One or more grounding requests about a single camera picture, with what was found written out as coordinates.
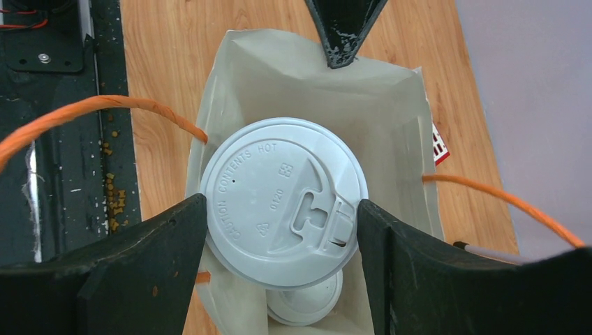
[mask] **screw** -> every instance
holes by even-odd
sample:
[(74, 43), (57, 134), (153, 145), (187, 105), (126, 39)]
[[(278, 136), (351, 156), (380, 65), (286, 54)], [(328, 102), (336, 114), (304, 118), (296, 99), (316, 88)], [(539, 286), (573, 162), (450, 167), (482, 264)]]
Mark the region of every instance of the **screw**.
[(39, 54), (38, 58), (43, 64), (47, 64), (52, 61), (52, 59), (47, 54)]

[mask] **orange rope handle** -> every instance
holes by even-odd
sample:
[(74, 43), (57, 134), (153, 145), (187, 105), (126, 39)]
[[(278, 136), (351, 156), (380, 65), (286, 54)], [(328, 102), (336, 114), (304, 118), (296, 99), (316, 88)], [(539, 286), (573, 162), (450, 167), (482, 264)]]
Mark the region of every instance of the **orange rope handle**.
[(170, 107), (158, 103), (154, 100), (143, 98), (130, 98), (128, 96), (92, 96), (77, 103), (65, 105), (57, 110), (37, 118), (29, 124), (26, 124), (16, 131), (12, 132), (7, 138), (0, 142), (0, 172), (6, 166), (8, 160), (12, 158), (19, 150), (31, 144), (37, 137), (45, 131), (55, 126), (60, 126), (75, 118), (89, 114), (105, 108), (140, 108), (159, 114), (174, 122), (179, 128), (190, 132), (198, 140), (207, 143), (207, 135), (194, 126), (189, 120), (175, 114)]
[(545, 213), (540, 211), (540, 209), (518, 198), (517, 196), (509, 194), (508, 192), (502, 191), (493, 186), (481, 184), (464, 177), (451, 176), (447, 174), (425, 174), (422, 177), (422, 181), (424, 183), (430, 181), (444, 181), (454, 184), (461, 184), (473, 188), (477, 191), (493, 195), (496, 198), (500, 198), (510, 204), (513, 204), (515, 207), (521, 209), (523, 212), (532, 216), (535, 220), (541, 222), (543, 225), (546, 225), (550, 230), (553, 230), (557, 235), (559, 235), (559, 237), (566, 240), (569, 244), (573, 245), (574, 247), (581, 248), (586, 246), (586, 244), (579, 237), (575, 236), (567, 228), (563, 227), (559, 222), (555, 221), (551, 216), (546, 215)]

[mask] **wood surface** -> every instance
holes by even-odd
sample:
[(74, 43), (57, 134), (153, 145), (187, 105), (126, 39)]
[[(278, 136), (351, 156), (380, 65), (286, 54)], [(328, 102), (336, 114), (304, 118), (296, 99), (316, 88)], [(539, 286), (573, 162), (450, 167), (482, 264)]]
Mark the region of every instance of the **wood surface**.
[[(131, 96), (195, 120), (214, 56), (229, 29), (275, 28), (318, 41), (304, 0), (121, 0)], [(391, 0), (359, 53), (422, 67), (434, 121), (451, 157), (438, 172), (501, 181), (454, 0)], [(190, 135), (132, 111), (143, 219), (183, 200)], [(439, 186), (446, 239), (517, 253), (508, 208), (462, 186)], [(194, 294), (185, 335), (216, 334)]]

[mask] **white plastic lid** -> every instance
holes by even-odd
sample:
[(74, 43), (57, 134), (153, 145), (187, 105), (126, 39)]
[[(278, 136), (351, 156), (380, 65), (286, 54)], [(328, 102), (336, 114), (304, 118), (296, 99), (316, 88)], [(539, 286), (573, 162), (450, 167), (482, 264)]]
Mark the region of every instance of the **white plastic lid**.
[(335, 307), (343, 287), (343, 272), (322, 283), (296, 291), (268, 290), (267, 314), (288, 326), (308, 326)]
[(208, 246), (230, 271), (267, 289), (296, 290), (336, 274), (357, 250), (368, 197), (351, 150), (310, 121), (267, 119), (216, 150), (200, 192)]

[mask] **white paper bag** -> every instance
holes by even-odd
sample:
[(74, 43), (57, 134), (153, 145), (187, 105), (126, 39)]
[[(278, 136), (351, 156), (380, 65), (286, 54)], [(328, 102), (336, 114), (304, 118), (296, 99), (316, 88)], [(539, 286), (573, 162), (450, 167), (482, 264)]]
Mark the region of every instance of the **white paper bag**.
[[(229, 31), (203, 93), (197, 126), (209, 142), (191, 145), (186, 196), (198, 192), (208, 160), (226, 138), (272, 117), (306, 119), (338, 135), (362, 165), (370, 200), (443, 239), (436, 187), (421, 182), (435, 166), (420, 73), (362, 57), (331, 70), (321, 46), (294, 33)], [(196, 289), (222, 334), (373, 334), (359, 252), (343, 269), (334, 310), (308, 327), (269, 319), (265, 290), (230, 273), (207, 247), (200, 271), (212, 275), (209, 284)]]

